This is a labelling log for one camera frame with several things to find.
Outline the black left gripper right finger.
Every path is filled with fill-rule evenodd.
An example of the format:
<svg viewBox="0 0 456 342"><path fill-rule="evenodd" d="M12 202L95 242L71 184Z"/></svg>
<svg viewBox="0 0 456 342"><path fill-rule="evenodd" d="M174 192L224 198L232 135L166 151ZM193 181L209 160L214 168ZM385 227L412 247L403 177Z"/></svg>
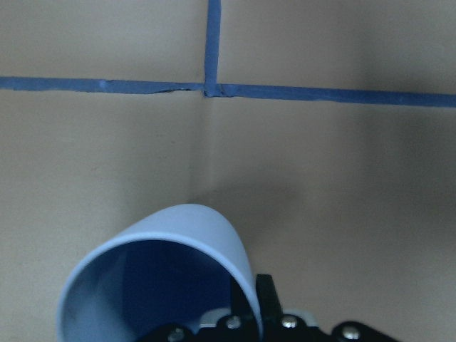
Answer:
<svg viewBox="0 0 456 342"><path fill-rule="evenodd" d="M301 309L283 309L272 275L256 275L256 294L264 341L395 342L396 339L359 321L344 321L330 332L321 330L314 315Z"/></svg>

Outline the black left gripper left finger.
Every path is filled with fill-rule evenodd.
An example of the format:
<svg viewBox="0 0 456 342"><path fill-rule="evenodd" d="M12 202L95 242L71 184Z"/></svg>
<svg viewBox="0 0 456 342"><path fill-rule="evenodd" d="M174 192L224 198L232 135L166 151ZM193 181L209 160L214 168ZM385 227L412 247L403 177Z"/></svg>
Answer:
<svg viewBox="0 0 456 342"><path fill-rule="evenodd" d="M229 305L201 315L197 328L166 323L142 337L143 341L255 341L257 323L253 311L235 280L230 281Z"/></svg>

